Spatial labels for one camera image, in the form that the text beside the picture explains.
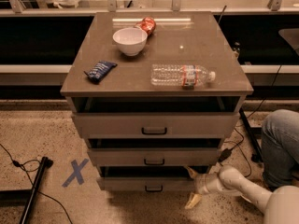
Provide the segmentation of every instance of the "red snack package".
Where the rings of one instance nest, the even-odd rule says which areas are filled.
[[[151,17],[146,17],[142,21],[135,24],[136,28],[144,30],[148,35],[151,35],[156,28],[156,22]]]

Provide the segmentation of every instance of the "bottle cap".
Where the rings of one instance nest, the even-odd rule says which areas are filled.
[[[215,73],[215,71],[211,71],[211,72],[209,73],[209,80],[208,80],[208,82],[212,82],[212,81],[214,81],[215,78],[216,78],[216,73]]]

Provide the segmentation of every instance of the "blue snack bar wrapper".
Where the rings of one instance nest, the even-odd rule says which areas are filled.
[[[84,71],[84,73],[92,83],[99,83],[116,66],[116,63],[100,61],[92,70],[89,72]]]

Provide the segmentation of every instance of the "gray countertop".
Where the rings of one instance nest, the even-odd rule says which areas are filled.
[[[157,27],[146,47],[135,57],[122,54],[112,35],[151,16]],[[99,84],[92,84],[84,71],[100,60],[117,63]],[[193,90],[155,87],[150,83],[154,64],[199,64],[216,72],[213,83]],[[251,94],[253,89],[210,12],[97,13],[78,52],[61,93],[71,97],[101,96],[232,96]]]

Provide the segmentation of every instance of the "person's leg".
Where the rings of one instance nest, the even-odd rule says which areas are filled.
[[[292,183],[292,168],[299,163],[299,113],[277,110],[262,126],[263,179],[269,187]]]

